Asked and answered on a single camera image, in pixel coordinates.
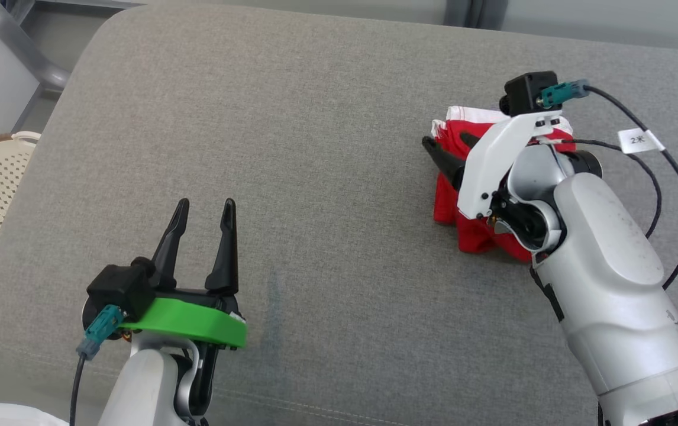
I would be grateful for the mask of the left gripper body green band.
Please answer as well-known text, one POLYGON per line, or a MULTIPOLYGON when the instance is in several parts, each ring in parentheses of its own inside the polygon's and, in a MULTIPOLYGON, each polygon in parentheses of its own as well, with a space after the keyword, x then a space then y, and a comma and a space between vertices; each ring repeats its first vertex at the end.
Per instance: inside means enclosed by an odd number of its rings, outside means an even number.
POLYGON ((129 331, 147 331, 188 340, 242 348, 246 345, 247 324, 236 310, 228 309, 228 303, 201 289, 169 289, 140 295, 139 303, 134 297, 121 296, 119 308, 125 313, 121 324, 129 331))

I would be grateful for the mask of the grey metal tube leg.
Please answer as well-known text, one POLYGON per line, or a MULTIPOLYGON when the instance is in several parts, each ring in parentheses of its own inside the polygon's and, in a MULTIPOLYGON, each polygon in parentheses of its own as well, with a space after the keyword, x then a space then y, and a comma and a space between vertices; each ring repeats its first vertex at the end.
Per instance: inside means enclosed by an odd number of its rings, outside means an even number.
POLYGON ((45 89, 65 89, 70 72, 47 59, 1 3, 0 40, 45 89))

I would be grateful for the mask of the red garment white striped trim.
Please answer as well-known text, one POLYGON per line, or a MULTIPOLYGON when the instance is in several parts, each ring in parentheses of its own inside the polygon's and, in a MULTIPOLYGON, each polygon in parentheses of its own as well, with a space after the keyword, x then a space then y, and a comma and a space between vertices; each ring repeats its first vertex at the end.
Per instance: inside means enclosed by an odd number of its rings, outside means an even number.
MULTIPOLYGON (((481 138, 490 124, 458 120, 458 109, 479 108, 450 106, 444 119, 432 121, 429 137, 466 162, 471 149, 463 145, 460 133, 481 138)), ((464 253, 500 248, 513 258, 528 262, 534 254, 556 248, 563 235, 563 220, 556 211, 552 193, 564 178, 573 175, 572 135, 554 130, 547 138, 532 138, 502 178, 498 190, 492 192, 487 215, 479 215, 474 220, 460 213, 459 191, 439 172, 434 221, 455 226, 458 245, 464 253)))

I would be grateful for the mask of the grey fabric sofa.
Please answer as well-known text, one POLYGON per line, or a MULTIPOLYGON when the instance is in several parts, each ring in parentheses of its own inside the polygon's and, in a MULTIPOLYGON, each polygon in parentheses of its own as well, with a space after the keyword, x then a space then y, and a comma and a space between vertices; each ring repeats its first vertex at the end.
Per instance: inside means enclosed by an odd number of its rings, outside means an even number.
MULTIPOLYGON (((210 4, 147 5, 81 54, 0 232, 0 400, 68 415, 86 288, 191 203, 201 288, 237 204, 247 344, 223 426, 585 426, 596 401, 528 266, 434 223, 421 138, 528 71, 587 79, 678 161, 678 50, 210 4)), ((678 309, 678 279, 669 289, 678 309)))

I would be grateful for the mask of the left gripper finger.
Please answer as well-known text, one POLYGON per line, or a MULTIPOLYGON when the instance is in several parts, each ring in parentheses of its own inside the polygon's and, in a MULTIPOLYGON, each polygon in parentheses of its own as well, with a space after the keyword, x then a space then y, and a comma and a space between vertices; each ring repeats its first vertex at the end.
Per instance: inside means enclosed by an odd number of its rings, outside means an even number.
POLYGON ((214 295, 235 295, 239 291, 237 215, 233 199, 226 199, 222 218, 222 232, 215 256, 214 268, 206 277, 205 289, 214 295))
POLYGON ((176 289, 177 281, 174 277, 176 259, 179 253, 180 238, 184 235, 188 221, 190 202, 187 198, 179 200, 168 226, 166 227, 159 245, 153 255, 155 273, 150 278, 153 289, 176 289))

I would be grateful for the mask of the dark grey pillar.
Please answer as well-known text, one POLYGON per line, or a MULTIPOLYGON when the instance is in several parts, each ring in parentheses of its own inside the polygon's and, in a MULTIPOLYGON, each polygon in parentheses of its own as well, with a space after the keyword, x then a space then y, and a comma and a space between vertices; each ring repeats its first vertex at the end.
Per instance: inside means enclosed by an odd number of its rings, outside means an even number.
POLYGON ((509 0, 445 0, 444 26, 500 30, 509 0))

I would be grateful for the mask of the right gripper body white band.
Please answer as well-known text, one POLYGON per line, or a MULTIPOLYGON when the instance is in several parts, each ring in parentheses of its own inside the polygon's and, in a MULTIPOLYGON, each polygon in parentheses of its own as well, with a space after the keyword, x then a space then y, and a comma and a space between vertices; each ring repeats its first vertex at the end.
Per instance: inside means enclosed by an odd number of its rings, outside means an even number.
POLYGON ((532 138, 547 138, 554 130, 569 135, 573 133, 570 122, 563 117, 561 110, 520 114, 510 118, 499 111, 458 109, 456 119, 490 124, 464 164, 457 208, 469 220, 487 215, 492 192, 498 190, 502 178, 532 138))

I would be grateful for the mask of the white cloth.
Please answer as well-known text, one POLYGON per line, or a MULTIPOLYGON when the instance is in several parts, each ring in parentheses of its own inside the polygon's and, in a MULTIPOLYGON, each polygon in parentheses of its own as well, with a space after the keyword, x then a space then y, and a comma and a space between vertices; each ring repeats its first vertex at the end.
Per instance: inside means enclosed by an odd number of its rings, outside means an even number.
POLYGON ((0 426, 69 426, 69 423, 28 405, 0 404, 0 426))

